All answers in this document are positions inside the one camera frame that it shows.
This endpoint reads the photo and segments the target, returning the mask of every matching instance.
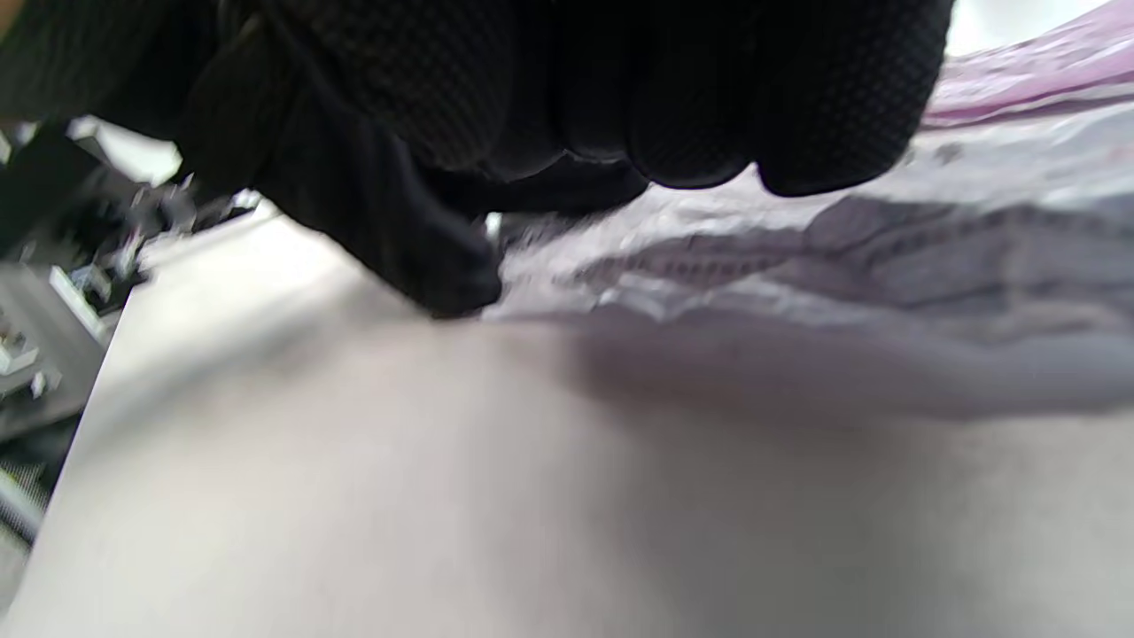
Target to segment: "gloved hand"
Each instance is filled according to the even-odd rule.
[[[565,147],[678,187],[755,161],[785,195],[887,170],[929,97],[950,6],[256,0],[217,39],[174,137],[205,182],[262,189],[459,314],[499,292],[468,219],[518,205],[500,197],[528,176],[541,205],[569,192],[539,180]]]
[[[806,195],[888,170],[953,0],[265,0],[412,152],[515,178],[564,147],[713,186],[755,162]]]

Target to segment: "machine part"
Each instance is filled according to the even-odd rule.
[[[43,525],[45,510],[45,503],[37,502],[14,476],[0,469],[0,524],[32,544]]]
[[[108,335],[81,300],[59,269],[0,265],[0,308],[39,351],[35,363],[12,380],[17,392],[0,399],[0,452],[7,442],[74,423],[85,408]]]

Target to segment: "white table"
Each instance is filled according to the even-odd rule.
[[[159,272],[5,637],[1134,631],[1129,342],[437,325],[282,220]]]

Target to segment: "crumpled fabric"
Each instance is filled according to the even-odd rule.
[[[919,135],[849,190],[653,188],[517,241],[489,318],[623,308],[1001,342],[1134,326],[1134,104]],[[534,227],[532,236],[541,229]]]
[[[1111,0],[1039,37],[947,60],[924,121],[960,126],[1129,95],[1134,0]]]

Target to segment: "purple fabric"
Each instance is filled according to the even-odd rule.
[[[925,124],[956,126],[1068,100],[1114,99],[1123,84],[1134,84],[1134,0],[1112,0],[1033,40],[949,60]]]

